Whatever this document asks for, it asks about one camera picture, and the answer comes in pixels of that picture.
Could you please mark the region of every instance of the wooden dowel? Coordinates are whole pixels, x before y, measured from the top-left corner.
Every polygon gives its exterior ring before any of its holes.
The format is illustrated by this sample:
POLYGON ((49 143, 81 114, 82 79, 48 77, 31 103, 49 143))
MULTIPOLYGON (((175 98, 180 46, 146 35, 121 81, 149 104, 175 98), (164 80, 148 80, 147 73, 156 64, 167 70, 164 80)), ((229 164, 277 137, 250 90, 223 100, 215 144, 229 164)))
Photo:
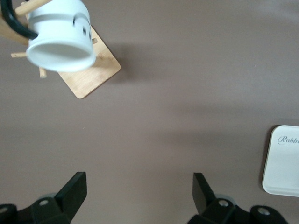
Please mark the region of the wooden dowel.
POLYGON ((47 77, 47 72, 44 68, 39 67, 39 76, 40 76, 40 78, 46 78, 47 77))
POLYGON ((30 1, 27 1, 24 4, 20 5, 19 7, 17 7, 14 10, 14 12, 17 16, 23 16, 23 15, 26 15, 26 14, 36 10, 40 6, 47 4, 50 1, 52 1, 52 0, 30 0, 30 1))
POLYGON ((26 57, 26 52, 16 52, 12 53, 11 57, 26 57))

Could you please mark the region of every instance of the silver bolt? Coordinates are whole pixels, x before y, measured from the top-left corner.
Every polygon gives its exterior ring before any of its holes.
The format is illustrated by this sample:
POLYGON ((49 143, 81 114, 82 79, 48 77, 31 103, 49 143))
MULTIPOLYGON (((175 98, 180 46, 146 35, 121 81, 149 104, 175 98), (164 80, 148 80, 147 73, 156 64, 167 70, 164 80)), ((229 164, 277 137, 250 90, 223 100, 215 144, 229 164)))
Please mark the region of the silver bolt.
POLYGON ((223 207, 228 207, 229 206, 228 202, 225 201, 225 200, 220 200, 218 203, 219 203, 219 205, 221 205, 223 207))
POLYGON ((7 210, 8 210, 7 207, 4 207, 4 208, 0 209, 0 213, 4 213, 4 212, 6 212, 7 210))
POLYGON ((268 216, 270 213, 265 208, 258 208, 257 211, 261 213, 262 215, 268 216))
POLYGON ((39 203, 39 205, 43 206, 43 205, 46 205, 48 203, 48 200, 43 200, 39 203))

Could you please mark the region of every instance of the printed logo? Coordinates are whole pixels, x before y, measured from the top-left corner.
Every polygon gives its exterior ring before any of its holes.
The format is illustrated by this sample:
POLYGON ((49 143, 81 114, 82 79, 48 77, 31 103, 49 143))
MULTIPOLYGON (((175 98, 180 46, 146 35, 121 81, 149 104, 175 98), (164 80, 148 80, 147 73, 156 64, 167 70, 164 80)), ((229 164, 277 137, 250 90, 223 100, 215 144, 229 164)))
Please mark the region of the printed logo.
POLYGON ((297 138, 288 138, 287 136, 281 136, 278 140, 277 143, 280 145, 284 145, 285 143, 299 143, 299 140, 297 138))

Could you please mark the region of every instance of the white mug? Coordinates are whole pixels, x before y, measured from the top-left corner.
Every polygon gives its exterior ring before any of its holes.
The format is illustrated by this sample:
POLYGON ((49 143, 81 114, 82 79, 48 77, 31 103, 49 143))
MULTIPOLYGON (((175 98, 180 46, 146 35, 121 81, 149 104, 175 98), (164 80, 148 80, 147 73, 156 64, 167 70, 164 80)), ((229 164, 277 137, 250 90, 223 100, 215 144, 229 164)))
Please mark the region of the white mug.
POLYGON ((11 1, 1 0, 2 14, 12 29, 29 38, 26 55, 31 63, 65 72, 94 64, 90 17, 81 0, 52 0, 39 7, 28 14, 29 29, 21 28, 16 19, 13 22, 6 19, 5 14, 13 10, 11 1))

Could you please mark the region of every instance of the wooden mug rack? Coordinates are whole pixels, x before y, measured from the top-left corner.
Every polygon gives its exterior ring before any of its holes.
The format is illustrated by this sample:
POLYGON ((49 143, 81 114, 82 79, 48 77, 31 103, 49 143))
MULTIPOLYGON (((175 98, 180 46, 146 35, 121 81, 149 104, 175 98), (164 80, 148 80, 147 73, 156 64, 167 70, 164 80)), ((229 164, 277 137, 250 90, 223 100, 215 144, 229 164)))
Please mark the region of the wooden mug rack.
MULTIPOLYGON (((52 0, 30 0, 18 6, 14 12, 18 17, 26 16, 28 13, 45 5, 52 0)), ((84 98, 93 90, 98 88, 101 84, 107 81, 115 73, 117 73, 121 66, 107 48, 105 43, 101 40, 97 32, 92 28, 93 50, 97 58, 94 65, 86 70, 77 72, 59 72, 60 77, 69 86, 71 91, 77 98, 84 98)), ((0 35, 28 46, 28 39, 13 31, 4 21, 2 14, 0 14, 0 35)), ((25 57, 25 52, 12 53, 12 58, 25 57)), ((40 77, 45 78, 46 70, 39 68, 40 77)))

